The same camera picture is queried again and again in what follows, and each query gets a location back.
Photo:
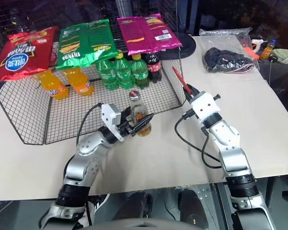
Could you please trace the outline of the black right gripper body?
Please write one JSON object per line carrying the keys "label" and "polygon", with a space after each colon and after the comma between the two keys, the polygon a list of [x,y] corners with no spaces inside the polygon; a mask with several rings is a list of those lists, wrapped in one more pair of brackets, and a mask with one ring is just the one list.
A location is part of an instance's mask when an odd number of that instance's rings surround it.
{"label": "black right gripper body", "polygon": [[198,94],[194,94],[194,95],[191,96],[189,102],[193,103],[195,100],[197,100],[201,96],[202,96],[202,92],[199,92]]}

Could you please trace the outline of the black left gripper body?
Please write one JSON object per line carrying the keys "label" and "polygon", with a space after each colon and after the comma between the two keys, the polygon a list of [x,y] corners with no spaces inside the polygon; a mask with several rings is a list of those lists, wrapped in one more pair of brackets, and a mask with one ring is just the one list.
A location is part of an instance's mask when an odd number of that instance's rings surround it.
{"label": "black left gripper body", "polygon": [[124,120],[122,123],[120,123],[118,126],[118,131],[122,137],[131,135],[134,137],[136,135],[135,130],[133,127],[130,125],[130,123],[127,120]]}

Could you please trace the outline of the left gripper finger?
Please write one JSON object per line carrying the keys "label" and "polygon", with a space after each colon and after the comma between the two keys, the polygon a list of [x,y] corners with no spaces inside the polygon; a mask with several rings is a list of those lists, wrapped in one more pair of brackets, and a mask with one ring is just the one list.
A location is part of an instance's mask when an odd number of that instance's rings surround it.
{"label": "left gripper finger", "polygon": [[132,115],[132,123],[138,136],[148,136],[152,130],[150,124],[154,113],[147,114],[146,112],[136,112]]}
{"label": "left gripper finger", "polygon": [[121,112],[121,116],[120,116],[120,124],[123,124],[125,122],[127,122],[127,117],[131,115],[131,107],[128,106],[126,109],[124,109]]}

